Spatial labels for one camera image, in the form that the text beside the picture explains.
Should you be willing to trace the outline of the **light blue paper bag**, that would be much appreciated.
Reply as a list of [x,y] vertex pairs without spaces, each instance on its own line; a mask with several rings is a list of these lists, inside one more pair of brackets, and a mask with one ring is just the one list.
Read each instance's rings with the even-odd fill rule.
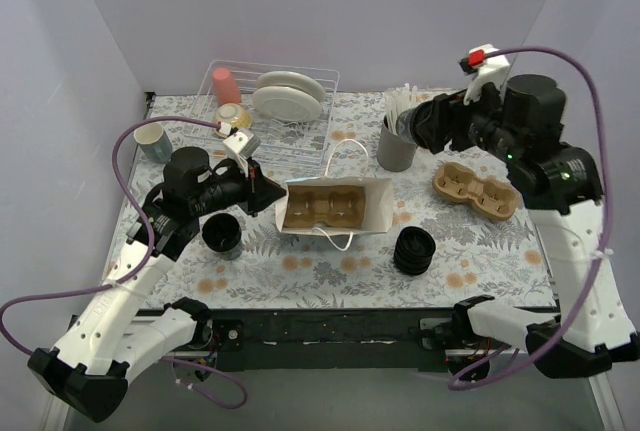
[[[340,148],[348,144],[356,146],[364,155],[363,167],[360,173],[355,176],[336,178],[331,175],[334,156]],[[351,247],[353,239],[358,235],[384,234],[388,232],[392,227],[393,221],[393,181],[390,178],[369,176],[369,161],[370,155],[366,147],[355,139],[347,138],[334,146],[322,175],[308,179],[300,178],[287,181],[285,183],[286,196],[275,203],[275,226],[277,231],[286,235],[324,237],[336,250],[341,252],[347,251]],[[293,185],[354,185],[363,187],[366,193],[364,221],[357,229],[335,228],[321,225],[316,225],[310,229],[285,228],[283,223],[289,187]]]

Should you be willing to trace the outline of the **stack of black lids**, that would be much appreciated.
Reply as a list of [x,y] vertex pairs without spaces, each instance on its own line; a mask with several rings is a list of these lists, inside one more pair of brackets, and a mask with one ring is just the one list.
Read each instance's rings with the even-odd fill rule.
[[398,235],[393,263],[401,273],[419,276],[430,267],[435,251],[436,242],[426,230],[408,226]]

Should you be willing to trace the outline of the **dark coffee cup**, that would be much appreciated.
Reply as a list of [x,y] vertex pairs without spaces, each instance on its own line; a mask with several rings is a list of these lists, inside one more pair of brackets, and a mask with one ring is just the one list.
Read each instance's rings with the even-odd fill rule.
[[206,246],[223,260],[235,260],[242,253],[242,229],[231,214],[209,217],[202,226],[201,235]]
[[425,148],[424,140],[416,131],[416,121],[421,115],[418,107],[413,107],[402,111],[392,126],[393,133],[403,142]]

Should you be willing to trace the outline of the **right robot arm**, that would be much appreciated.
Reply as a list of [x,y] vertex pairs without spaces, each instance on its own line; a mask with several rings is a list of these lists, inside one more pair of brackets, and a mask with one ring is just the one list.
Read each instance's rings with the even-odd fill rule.
[[410,135],[437,154],[476,146],[506,164],[534,224],[559,298],[560,315],[545,319],[467,298],[443,332],[464,348],[486,338],[524,349],[552,379],[590,377],[639,358],[639,333],[626,315],[599,240],[605,201],[600,169],[582,148],[562,142],[565,93],[546,76],[509,79],[500,92],[483,86],[477,101],[440,94],[411,113]]

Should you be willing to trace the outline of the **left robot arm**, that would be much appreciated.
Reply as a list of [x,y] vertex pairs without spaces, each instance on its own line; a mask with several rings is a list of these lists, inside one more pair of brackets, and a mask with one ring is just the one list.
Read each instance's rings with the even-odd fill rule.
[[181,346],[205,349],[213,337],[213,314],[202,302],[181,298],[132,335],[126,328],[159,280],[200,232],[202,217],[239,206],[255,216],[286,191],[249,160],[216,166],[198,147],[173,152],[141,205],[148,225],[136,221],[120,256],[72,327],[49,349],[36,349],[29,369],[61,401],[92,421],[106,420],[129,384],[165,354]]

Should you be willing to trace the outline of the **floral table mat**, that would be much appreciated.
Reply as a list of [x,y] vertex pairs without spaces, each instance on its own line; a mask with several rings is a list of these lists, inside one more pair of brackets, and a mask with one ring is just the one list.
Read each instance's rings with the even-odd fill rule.
[[[449,307],[481,294],[511,306],[552,306],[546,263],[523,209],[493,222],[435,194],[433,175],[451,160],[482,177],[505,176],[500,161],[477,149],[435,156],[418,151],[407,171],[392,175],[390,230],[351,242],[281,234],[272,210],[255,218],[239,214],[241,255],[226,261],[201,239],[192,241],[145,308],[182,297],[227,309]],[[417,277],[401,274],[392,261],[397,236],[408,226],[436,242],[430,267]]]

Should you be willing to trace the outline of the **grey straw holder cup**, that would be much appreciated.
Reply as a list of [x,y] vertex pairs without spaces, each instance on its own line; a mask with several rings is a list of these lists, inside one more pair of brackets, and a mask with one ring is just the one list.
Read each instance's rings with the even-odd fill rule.
[[387,119],[383,120],[380,130],[376,159],[386,171],[403,172],[408,170],[414,161],[417,146],[401,140],[389,130]]

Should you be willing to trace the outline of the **bundle of white straws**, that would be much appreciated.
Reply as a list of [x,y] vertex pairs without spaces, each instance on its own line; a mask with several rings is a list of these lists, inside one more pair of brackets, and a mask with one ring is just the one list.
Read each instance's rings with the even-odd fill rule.
[[426,90],[405,83],[403,86],[389,88],[383,93],[386,126],[389,131],[400,136],[406,125],[401,124],[400,117],[430,97]]

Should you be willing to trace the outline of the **small white mug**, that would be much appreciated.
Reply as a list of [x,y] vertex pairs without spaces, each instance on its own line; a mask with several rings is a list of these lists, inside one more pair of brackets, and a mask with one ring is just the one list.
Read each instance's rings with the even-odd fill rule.
[[166,164],[173,153],[171,141],[159,122],[145,124],[137,128],[134,140],[143,154],[153,163]]

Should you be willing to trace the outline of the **brown cardboard cup carrier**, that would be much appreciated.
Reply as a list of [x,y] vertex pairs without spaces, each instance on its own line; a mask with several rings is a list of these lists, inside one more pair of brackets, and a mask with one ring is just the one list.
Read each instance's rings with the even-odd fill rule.
[[446,162],[435,172],[432,187],[446,201],[468,205],[493,221],[509,220],[521,203],[520,193],[511,184],[480,178],[456,162]]

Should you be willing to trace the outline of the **yellow patterned bowl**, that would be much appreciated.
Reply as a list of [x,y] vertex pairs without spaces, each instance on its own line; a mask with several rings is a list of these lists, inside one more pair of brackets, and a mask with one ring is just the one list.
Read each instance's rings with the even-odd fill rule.
[[216,134],[226,138],[231,128],[250,128],[253,123],[250,111],[238,103],[219,106],[214,112],[214,122],[220,125]]

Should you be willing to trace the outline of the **front white plate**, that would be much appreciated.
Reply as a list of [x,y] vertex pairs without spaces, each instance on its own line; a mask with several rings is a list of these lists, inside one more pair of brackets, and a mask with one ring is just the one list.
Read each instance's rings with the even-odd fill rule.
[[252,94],[254,108],[283,122],[308,122],[319,118],[322,105],[314,97],[294,88],[267,86]]

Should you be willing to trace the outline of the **white plate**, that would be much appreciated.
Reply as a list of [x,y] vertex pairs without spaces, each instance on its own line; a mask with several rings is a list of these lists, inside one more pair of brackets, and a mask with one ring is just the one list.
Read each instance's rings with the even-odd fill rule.
[[270,71],[257,78],[258,89],[267,86],[285,86],[303,91],[314,97],[318,102],[323,102],[326,92],[323,86],[304,74],[293,71]]
[[254,108],[283,122],[308,122],[319,118],[322,105],[314,97],[294,88],[267,86],[252,94]]

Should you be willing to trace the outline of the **pink plastic cup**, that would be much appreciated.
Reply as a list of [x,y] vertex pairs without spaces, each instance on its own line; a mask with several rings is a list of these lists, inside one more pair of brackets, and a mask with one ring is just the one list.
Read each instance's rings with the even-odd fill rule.
[[241,104],[242,94],[233,73],[225,67],[217,67],[212,71],[212,84],[217,104]]

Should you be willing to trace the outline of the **rear white plate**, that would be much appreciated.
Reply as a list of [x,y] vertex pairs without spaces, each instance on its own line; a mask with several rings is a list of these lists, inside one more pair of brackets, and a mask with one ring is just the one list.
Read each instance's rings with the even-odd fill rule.
[[318,102],[323,102],[326,92],[323,86],[304,74],[293,71],[270,71],[257,78],[258,89],[267,86],[285,86],[303,91],[314,97]]

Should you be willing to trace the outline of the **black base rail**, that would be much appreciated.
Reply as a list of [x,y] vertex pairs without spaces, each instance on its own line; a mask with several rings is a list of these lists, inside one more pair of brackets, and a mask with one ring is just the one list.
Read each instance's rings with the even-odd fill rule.
[[450,358],[480,358],[493,339],[457,341],[449,308],[212,309],[222,371],[283,369],[447,370]]

